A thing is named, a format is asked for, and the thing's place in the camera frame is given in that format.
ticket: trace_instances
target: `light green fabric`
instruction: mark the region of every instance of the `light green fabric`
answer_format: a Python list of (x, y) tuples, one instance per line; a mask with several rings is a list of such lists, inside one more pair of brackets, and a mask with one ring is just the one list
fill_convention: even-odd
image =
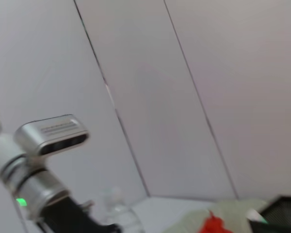
[(233, 233), (251, 233), (246, 218), (247, 212), (249, 209), (259, 210), (266, 203), (257, 199), (221, 201), (208, 210), (197, 210), (188, 213), (180, 222), (164, 231), (164, 233), (198, 233), (205, 219), (210, 216), (209, 210), (215, 216), (222, 218), (225, 228)]

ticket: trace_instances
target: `black tray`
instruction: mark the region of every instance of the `black tray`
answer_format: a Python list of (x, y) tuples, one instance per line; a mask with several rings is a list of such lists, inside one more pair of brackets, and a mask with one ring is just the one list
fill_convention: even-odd
[(277, 198), (260, 214), (267, 223), (250, 220), (253, 233), (291, 233), (291, 197)]

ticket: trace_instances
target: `silver cylinder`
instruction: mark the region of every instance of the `silver cylinder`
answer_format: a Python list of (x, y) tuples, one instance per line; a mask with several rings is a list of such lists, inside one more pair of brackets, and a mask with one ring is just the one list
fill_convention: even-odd
[(46, 206), (67, 197), (69, 191), (49, 171), (42, 171), (27, 179), (17, 195), (26, 200), (29, 219), (38, 221)]

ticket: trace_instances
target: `green indicator light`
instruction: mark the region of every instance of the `green indicator light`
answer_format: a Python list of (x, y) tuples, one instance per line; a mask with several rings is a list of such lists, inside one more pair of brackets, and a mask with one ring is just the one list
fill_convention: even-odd
[(17, 198), (16, 200), (18, 201), (20, 206), (27, 206), (27, 203), (26, 203), (25, 199)]

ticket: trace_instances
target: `black mesh object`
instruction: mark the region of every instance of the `black mesh object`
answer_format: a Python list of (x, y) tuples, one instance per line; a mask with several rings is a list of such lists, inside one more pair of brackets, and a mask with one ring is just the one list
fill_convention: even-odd
[(95, 223), (71, 198), (48, 206), (42, 217), (54, 233), (121, 233), (116, 225), (101, 226)]
[(291, 197), (279, 197), (260, 214), (267, 224), (250, 221), (253, 233), (291, 233)]

